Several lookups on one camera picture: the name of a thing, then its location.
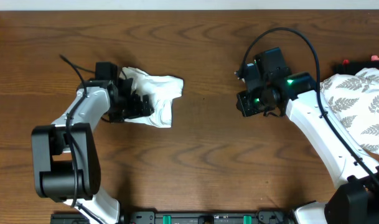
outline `brown wooden surface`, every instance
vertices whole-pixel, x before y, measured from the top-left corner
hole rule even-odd
[[[250,42],[278,26],[308,36],[323,78],[332,62],[379,55],[379,11],[0,12],[0,223],[48,223],[70,210],[35,193],[30,148],[32,128],[58,118],[79,84],[58,54],[185,80],[173,128],[95,131],[102,185],[124,207],[256,210],[330,199],[330,176],[294,124],[235,108],[244,84],[233,72]],[[251,55],[277,46],[292,71],[315,74],[292,34],[269,35]]]

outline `wood grain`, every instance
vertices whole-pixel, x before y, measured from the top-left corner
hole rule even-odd
[[[32,173],[32,128],[59,117],[79,83],[58,54],[87,68],[104,60],[184,79],[173,128],[100,123],[95,131],[102,184],[124,208],[256,210],[330,199],[330,176],[295,125],[242,118],[235,108],[244,84],[233,72],[250,42],[279,26],[308,36],[323,78],[333,62],[379,55],[379,11],[0,12],[0,223],[48,223],[71,211],[39,198]],[[270,34],[251,54],[277,46],[292,71],[315,74],[292,34]]]

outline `white cloth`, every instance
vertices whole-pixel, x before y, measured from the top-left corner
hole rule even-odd
[[[321,92],[354,140],[379,154],[379,70],[336,74],[321,83]]]
[[[148,117],[125,119],[124,121],[147,124],[158,128],[171,128],[171,106],[174,98],[182,96],[184,81],[171,76],[151,76],[146,72],[131,67],[124,67],[127,78],[133,78],[131,91],[136,90],[139,96],[149,95],[154,112]]]

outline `white wall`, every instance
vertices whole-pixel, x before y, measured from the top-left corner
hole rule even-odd
[[[0,0],[0,10],[379,9],[379,0]]]

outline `white fabric with leaf pattern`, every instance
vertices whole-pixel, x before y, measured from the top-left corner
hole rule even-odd
[[[354,140],[379,154],[379,70],[364,68],[355,76],[336,74],[321,83],[321,92]]]

